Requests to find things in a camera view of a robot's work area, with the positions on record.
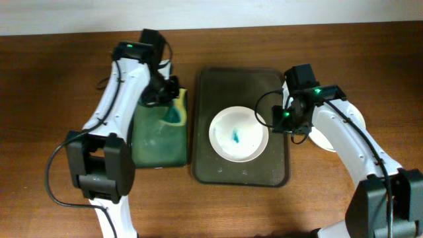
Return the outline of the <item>pale grey plate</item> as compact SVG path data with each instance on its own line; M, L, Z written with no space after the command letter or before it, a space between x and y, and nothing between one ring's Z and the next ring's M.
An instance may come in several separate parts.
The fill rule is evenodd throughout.
M332 104L336 108L326 102L315 107L309 137L320 148L339 155L357 151L362 140L359 133L336 110L351 119L359 129L365 129L362 113L347 100L335 100Z

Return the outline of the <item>green yellow sponge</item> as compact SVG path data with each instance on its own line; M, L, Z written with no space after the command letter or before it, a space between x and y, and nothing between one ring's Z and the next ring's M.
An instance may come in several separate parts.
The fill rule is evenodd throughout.
M185 126L187 121L186 89L179 89L179 95L172 100L171 106L161 118L161 122L168 126Z

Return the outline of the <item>pinkish white plate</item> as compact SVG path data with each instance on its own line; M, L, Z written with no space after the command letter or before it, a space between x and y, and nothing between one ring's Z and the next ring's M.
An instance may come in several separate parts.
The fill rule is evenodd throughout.
M243 106L232 106L218 112L212 119L209 141L213 150L222 158L234 163L246 163L264 152L268 128L258 121L261 115Z

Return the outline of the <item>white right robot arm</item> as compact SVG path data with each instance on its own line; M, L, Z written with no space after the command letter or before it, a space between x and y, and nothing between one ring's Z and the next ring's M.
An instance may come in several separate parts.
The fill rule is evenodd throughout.
M355 192L345 217L313 237L419 237L422 173L406 170L371 137L338 85L321 85L309 64L284 73L285 97L272 109L272 131L307 137L318 130L346 167Z

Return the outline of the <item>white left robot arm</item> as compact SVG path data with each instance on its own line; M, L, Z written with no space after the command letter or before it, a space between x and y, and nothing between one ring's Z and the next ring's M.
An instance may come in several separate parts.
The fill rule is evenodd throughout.
M144 29L137 42L112 51L112 71L102 98L80 131L70 131L65 150L71 181L95 210L104 237L137 237L129 207L135 178L131 129L137 106L171 105L180 94L171 62L163 59L167 41Z

